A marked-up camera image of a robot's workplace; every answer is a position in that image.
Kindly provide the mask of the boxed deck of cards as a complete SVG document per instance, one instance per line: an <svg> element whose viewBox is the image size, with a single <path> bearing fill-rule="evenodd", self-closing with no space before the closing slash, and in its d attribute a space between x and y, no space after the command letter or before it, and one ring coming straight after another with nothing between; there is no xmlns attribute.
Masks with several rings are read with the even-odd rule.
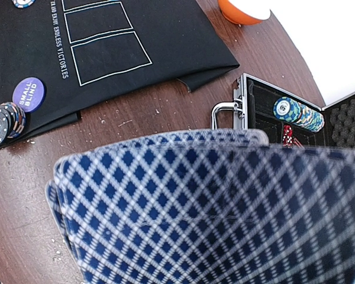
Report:
<svg viewBox="0 0 355 284"><path fill-rule="evenodd" d="M46 196L86 283L354 283L355 150L261 130L62 157Z"/></svg>

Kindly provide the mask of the blue small blind button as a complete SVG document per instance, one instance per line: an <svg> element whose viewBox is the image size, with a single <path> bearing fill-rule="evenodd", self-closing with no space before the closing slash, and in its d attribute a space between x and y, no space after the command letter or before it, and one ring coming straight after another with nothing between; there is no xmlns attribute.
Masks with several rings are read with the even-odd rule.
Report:
<svg viewBox="0 0 355 284"><path fill-rule="evenodd" d="M45 99L45 87L43 82L35 77L23 79L15 87L12 101L24 112L32 113L39 109Z"/></svg>

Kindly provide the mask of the black poker chip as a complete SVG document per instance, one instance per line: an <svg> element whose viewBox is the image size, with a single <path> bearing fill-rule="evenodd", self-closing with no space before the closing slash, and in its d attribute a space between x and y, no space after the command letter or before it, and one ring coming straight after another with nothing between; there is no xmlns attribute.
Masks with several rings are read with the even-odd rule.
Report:
<svg viewBox="0 0 355 284"><path fill-rule="evenodd" d="M13 102L0 104L0 145L20 136L26 125L26 114Z"/></svg>

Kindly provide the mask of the white blue chips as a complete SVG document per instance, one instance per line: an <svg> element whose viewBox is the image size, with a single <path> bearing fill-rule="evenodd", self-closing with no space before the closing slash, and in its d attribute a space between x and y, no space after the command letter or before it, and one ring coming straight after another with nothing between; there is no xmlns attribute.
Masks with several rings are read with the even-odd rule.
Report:
<svg viewBox="0 0 355 284"><path fill-rule="evenodd" d="M24 9L30 7L36 0L12 0L16 8Z"/></svg>

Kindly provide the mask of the aluminium poker chip case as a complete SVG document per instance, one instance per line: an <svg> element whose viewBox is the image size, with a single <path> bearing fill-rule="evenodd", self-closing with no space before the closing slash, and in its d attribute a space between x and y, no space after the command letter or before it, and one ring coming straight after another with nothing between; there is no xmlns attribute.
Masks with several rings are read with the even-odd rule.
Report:
<svg viewBox="0 0 355 284"><path fill-rule="evenodd" d="M213 130L220 111L233 113L233 129L260 129L273 144L355 148L355 93L320 107L244 73L235 81L232 101L213 107Z"/></svg>

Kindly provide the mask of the red dice set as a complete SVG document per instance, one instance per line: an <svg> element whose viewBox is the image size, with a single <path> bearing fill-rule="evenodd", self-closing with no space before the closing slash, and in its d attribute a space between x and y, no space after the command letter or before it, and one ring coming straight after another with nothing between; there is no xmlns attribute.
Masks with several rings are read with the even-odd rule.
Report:
<svg viewBox="0 0 355 284"><path fill-rule="evenodd" d="M290 125L283 126L282 144L286 147L291 147L293 145L293 129Z"/></svg>

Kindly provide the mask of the left chip row in case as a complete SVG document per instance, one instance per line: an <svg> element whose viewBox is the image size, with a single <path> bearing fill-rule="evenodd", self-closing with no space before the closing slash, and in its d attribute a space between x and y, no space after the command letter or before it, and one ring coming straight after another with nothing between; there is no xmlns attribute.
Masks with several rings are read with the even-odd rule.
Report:
<svg viewBox="0 0 355 284"><path fill-rule="evenodd" d="M321 113L289 97L279 98L273 106L273 113L279 120L315 133L325 125L325 119Z"/></svg>

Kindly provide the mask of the black poker table mat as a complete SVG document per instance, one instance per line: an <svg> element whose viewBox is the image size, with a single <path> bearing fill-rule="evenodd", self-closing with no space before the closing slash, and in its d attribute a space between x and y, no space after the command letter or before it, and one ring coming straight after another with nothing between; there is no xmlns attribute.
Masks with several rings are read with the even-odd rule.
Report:
<svg viewBox="0 0 355 284"><path fill-rule="evenodd" d="M196 1L0 1L0 104L26 78L45 88L21 140L150 85L194 91L238 65Z"/></svg>

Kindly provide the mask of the orange bowl white inside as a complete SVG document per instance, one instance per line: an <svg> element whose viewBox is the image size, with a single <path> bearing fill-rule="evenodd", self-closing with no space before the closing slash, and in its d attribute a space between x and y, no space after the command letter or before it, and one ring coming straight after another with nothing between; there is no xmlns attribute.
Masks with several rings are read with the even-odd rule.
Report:
<svg viewBox="0 0 355 284"><path fill-rule="evenodd" d="M270 18L271 10L267 1L257 0L218 0L225 19L238 25L255 25Z"/></svg>

